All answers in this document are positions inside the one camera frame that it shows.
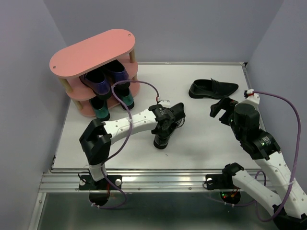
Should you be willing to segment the matte black loafer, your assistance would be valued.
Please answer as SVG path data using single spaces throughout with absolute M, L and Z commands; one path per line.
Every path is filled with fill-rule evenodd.
M 220 100 L 224 96 L 230 96 L 239 88 L 238 84 L 220 82 L 214 79 L 195 80 L 189 89 L 189 96 L 193 99 L 210 98 Z

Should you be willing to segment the glossy black loafer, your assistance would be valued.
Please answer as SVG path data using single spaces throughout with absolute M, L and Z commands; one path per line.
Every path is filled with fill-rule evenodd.
M 158 123 L 152 134 L 155 134 L 153 144 L 157 149 L 165 149 L 173 132 L 185 123 L 184 108 L 183 103 L 177 103 L 170 108 L 159 105 L 158 109 L 154 110 Z

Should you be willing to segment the green loafer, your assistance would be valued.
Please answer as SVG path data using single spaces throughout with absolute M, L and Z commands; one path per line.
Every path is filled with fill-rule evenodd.
M 89 100 L 96 118 L 100 118 L 104 121 L 110 119 L 110 113 L 108 110 L 107 100 L 101 100 L 97 96 Z
M 116 96 L 122 101 L 122 103 L 120 103 L 120 105 L 124 110 L 125 110 L 124 104 L 127 106 L 127 108 L 129 110 L 131 110 L 135 106 L 134 98 L 131 94 L 129 87 L 122 88 L 120 86 L 116 86 L 114 88 L 114 92 L 115 92 Z

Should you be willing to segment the purple loafer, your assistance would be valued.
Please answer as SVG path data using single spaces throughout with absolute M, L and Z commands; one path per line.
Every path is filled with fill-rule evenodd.
M 79 77 L 80 81 L 92 89 L 94 94 L 101 100 L 111 97 L 111 85 L 102 70 L 94 69 Z
M 125 67 L 118 60 L 113 60 L 103 65 L 102 70 L 113 80 L 114 83 L 129 79 L 129 75 Z

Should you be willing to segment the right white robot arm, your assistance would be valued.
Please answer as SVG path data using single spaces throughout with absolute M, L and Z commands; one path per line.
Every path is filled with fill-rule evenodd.
M 262 185 L 237 163 L 229 164 L 223 168 L 221 174 L 213 175 L 207 188 L 213 190 L 238 187 L 261 204 L 275 221 L 306 223 L 307 195 L 291 177 L 277 141 L 260 128 L 260 114 L 256 110 L 259 102 L 257 94 L 240 103 L 224 97 L 211 105 L 210 116 L 215 117 L 220 110 L 225 111 L 219 120 L 231 127 L 240 146 L 268 176 L 275 191 Z

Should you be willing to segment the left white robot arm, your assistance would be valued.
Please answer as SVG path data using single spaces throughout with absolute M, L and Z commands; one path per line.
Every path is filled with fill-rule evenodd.
M 180 122 L 185 120 L 185 116 L 183 103 L 177 103 L 170 108 L 158 103 L 119 120 L 92 120 L 79 138 L 87 157 L 90 183 L 97 189 L 106 185 L 105 162 L 111 158 L 109 152 L 112 144 L 123 138 L 128 141 L 129 137 L 136 133 L 151 131 L 155 135 L 153 145 L 157 149 L 165 149 L 171 135 Z

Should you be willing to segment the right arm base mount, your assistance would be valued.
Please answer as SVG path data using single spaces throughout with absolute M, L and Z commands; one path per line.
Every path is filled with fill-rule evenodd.
M 222 169 L 222 173 L 207 174 L 203 182 L 203 187 L 210 191 L 215 189 L 233 189 L 235 188 L 232 180 L 233 176 L 243 170 L 244 168 L 238 163 L 227 164 Z

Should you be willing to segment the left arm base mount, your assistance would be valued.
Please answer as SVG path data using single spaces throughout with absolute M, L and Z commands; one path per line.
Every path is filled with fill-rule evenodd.
M 91 175 L 89 173 L 82 173 L 78 174 L 79 176 L 79 190 L 81 191 L 90 191 L 90 190 L 116 190 L 113 186 L 109 184 L 109 182 L 106 179 L 102 179 L 99 182 L 95 182 Z M 116 187 L 121 188 L 121 181 L 122 176 L 121 175 L 108 175 L 108 179 L 113 183 L 116 184 L 116 181 L 119 181 L 119 185 L 116 185 Z

